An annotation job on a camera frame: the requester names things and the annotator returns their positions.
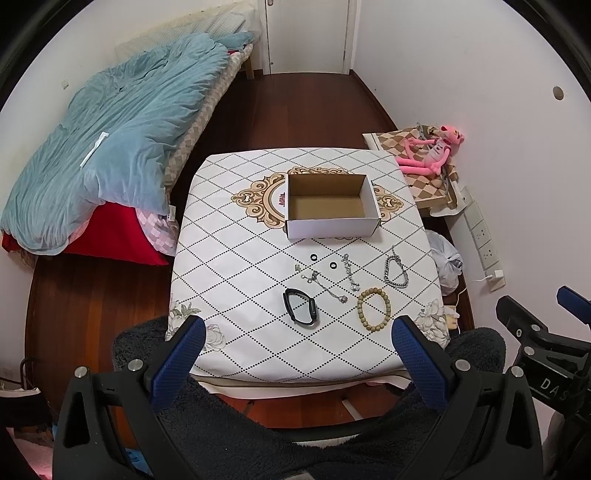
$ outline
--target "red blanket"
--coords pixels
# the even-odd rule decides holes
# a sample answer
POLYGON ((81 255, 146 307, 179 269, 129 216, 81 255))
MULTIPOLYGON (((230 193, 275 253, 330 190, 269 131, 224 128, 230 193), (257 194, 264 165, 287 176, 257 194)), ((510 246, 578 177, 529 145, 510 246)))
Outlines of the red blanket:
MULTIPOLYGON (((2 237, 4 250, 20 249, 12 235, 2 237)), ((113 258, 147 265, 168 265, 166 257, 148 242, 135 209, 107 202, 98 206, 84 233, 64 250, 66 253, 113 258)))

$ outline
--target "pink panther plush toy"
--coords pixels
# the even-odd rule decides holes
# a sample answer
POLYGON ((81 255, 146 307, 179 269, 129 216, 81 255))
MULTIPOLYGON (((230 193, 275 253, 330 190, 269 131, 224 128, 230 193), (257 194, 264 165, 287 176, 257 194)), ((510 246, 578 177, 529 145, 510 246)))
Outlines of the pink panther plush toy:
POLYGON ((396 157, 396 162, 400 165, 402 173, 415 173, 430 177, 441 175, 441 167, 449 158, 452 145, 459 145, 464 140, 462 135, 455 127, 443 125, 439 131, 438 139, 419 140, 418 138, 404 139, 404 151, 408 158, 396 157), (414 159, 414 153, 410 147, 412 145, 433 145, 423 161, 414 159))

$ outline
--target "diamond pattern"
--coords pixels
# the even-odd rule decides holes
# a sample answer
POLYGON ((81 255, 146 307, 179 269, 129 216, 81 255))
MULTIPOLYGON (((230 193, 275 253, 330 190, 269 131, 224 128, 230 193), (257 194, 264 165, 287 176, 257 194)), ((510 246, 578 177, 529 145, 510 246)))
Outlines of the diamond pattern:
MULTIPOLYGON (((278 212, 283 207, 267 198, 278 212)), ((257 382, 327 382, 380 376, 402 367, 390 338, 391 324, 368 332, 359 321, 356 298, 342 263, 348 253, 361 290, 385 288, 392 317, 416 318, 421 308, 440 299, 437 271, 412 195, 397 165, 383 152, 342 148, 257 150, 208 158, 191 185, 188 207, 175 258, 172 295, 175 302, 200 309, 207 325, 217 325, 225 344, 199 356, 193 373, 257 382), (249 217, 233 194, 252 182, 294 167, 343 168, 366 173, 395 193, 404 207, 373 237, 290 241, 281 228, 249 217), (408 269, 409 286, 386 287, 384 261, 394 246, 408 269), (330 263, 337 264, 336 269, 330 263), (318 283, 301 276, 320 272, 318 283), (294 323, 286 313, 286 288, 315 298, 319 322, 314 328, 294 323), (341 303, 337 296, 347 296, 341 303)), ((390 278, 400 274, 391 264, 390 278)), ((294 298, 296 318, 307 318, 308 304, 294 298)), ((380 296, 366 299, 363 311, 377 325, 384 318, 380 296)))

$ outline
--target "brown checkered fabric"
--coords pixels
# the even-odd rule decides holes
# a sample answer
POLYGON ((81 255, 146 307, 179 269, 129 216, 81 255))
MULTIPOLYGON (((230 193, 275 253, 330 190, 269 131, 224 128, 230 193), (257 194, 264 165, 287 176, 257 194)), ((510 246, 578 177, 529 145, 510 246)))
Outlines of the brown checkered fabric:
MULTIPOLYGON (((424 131, 433 131, 433 128, 425 127, 424 131)), ((419 138, 419 131, 417 127, 411 127, 395 132, 376 134, 376 136, 384 150, 393 155, 408 158, 404 151, 404 139, 419 138)), ((411 147, 411 150, 414 153, 414 159, 418 161, 423 161, 428 152, 426 147, 421 146, 411 147)), ((452 159, 446 164, 444 174, 448 175, 452 180, 457 180, 456 166, 453 164, 452 159)), ((446 186, 439 177, 429 178, 424 175, 405 174, 404 178, 413 194, 417 207, 420 209, 455 202, 452 194, 446 193, 446 186)))

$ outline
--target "power strip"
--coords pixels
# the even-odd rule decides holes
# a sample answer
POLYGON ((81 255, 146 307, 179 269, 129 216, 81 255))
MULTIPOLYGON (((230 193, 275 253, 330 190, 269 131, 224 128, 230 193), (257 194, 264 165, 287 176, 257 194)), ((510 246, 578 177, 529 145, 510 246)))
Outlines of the power strip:
POLYGON ((484 217, 480 212, 478 204, 470 194, 468 187, 462 188, 462 199, 466 203, 466 208, 463 211, 466 224, 472 234, 474 246, 478 250, 480 263, 484 270, 486 280, 491 291, 498 290, 507 285, 505 281, 505 274, 501 266, 501 260, 492 242, 491 233, 488 231, 484 217))

